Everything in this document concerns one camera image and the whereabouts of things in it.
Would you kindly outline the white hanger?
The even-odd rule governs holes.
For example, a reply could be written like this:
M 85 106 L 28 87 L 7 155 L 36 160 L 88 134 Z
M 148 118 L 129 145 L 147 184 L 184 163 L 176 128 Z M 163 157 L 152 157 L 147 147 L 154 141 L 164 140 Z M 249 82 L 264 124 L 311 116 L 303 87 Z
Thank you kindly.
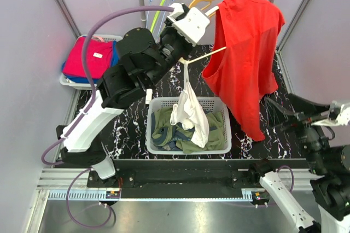
M 215 15 L 215 13 L 219 10 L 219 6 L 211 8 L 207 12 L 203 13 L 201 10 L 193 7 L 190 9 L 186 18 L 176 22 L 177 28 L 181 29 L 185 36 L 188 36 L 190 39 L 190 43 L 197 44 L 201 37 L 204 36 L 206 32 L 206 28 L 210 24 L 210 18 Z M 215 53 L 225 50 L 226 47 L 219 48 L 218 50 L 212 51 L 211 53 L 207 53 L 193 60 L 185 60 L 180 58 L 179 62 L 188 65 L 204 59 L 206 57 L 212 56 Z

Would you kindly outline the white tank top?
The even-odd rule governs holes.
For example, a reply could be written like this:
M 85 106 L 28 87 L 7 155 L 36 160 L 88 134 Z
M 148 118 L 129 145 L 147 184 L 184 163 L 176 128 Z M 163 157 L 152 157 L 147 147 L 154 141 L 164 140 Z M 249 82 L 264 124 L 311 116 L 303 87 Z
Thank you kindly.
M 208 119 L 189 81 L 188 65 L 190 62 L 184 59 L 180 61 L 184 65 L 184 86 L 178 103 L 172 107 L 170 124 L 174 126 L 180 123 L 184 130 L 194 129 L 191 141 L 198 147 L 204 148 L 209 137 Z

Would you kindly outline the navy blue tank top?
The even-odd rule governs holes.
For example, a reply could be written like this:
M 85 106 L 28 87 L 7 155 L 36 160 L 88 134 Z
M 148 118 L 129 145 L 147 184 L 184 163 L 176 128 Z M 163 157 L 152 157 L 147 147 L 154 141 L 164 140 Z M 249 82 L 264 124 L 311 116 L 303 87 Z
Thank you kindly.
M 190 137 L 184 135 L 175 135 L 165 145 L 157 145 L 156 147 L 162 151 L 182 152 L 182 142 L 189 143 L 190 141 Z

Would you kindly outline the red tank top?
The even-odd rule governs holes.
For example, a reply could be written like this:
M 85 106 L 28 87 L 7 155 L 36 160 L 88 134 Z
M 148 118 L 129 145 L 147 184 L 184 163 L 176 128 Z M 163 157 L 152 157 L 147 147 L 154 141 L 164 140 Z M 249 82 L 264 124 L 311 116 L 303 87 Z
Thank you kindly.
M 272 71 L 281 10 L 268 0 L 223 0 L 215 12 L 214 50 L 202 76 L 252 140 L 265 139 L 260 100 L 278 85 Z

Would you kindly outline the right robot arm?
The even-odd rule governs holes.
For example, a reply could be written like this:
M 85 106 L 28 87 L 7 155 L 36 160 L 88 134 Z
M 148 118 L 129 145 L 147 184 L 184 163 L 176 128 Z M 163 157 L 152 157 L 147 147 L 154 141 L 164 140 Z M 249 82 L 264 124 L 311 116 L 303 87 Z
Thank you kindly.
M 310 185 L 318 205 L 318 223 L 286 189 L 278 172 L 263 159 L 250 167 L 249 183 L 263 187 L 273 198 L 295 232 L 349 232 L 349 146 L 331 147 L 333 127 L 349 125 L 349 102 L 319 104 L 290 95 L 293 110 L 270 98 L 264 102 L 274 127 L 293 132 L 311 174 Z

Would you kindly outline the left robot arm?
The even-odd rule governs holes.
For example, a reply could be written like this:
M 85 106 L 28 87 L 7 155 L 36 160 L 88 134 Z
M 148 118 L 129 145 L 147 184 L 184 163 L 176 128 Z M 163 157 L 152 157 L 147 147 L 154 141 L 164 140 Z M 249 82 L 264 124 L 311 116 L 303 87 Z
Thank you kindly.
M 114 186 L 118 174 L 98 134 L 113 118 L 145 97 L 146 90 L 154 88 L 198 41 L 194 33 L 178 25 L 166 26 L 158 42 L 146 28 L 127 32 L 115 45 L 118 64 L 106 70 L 88 104 L 64 128 L 63 163 L 91 167 L 103 185 Z

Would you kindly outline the olive green tank top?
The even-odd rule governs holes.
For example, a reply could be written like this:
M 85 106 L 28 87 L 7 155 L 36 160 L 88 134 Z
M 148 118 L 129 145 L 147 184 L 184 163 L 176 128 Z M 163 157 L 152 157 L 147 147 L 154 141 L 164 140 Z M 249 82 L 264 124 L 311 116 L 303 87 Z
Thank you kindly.
M 171 125 L 170 116 L 172 109 L 164 107 L 156 110 L 151 114 L 151 138 L 155 145 L 165 145 L 175 135 L 184 135 L 192 138 L 194 129 L 184 130 L 181 124 Z M 189 143 L 182 142 L 182 152 L 185 154 L 198 153 L 207 150 L 223 149 L 223 118 L 220 113 L 206 112 L 206 117 L 209 123 L 208 142 L 204 148 L 200 148 L 192 141 Z

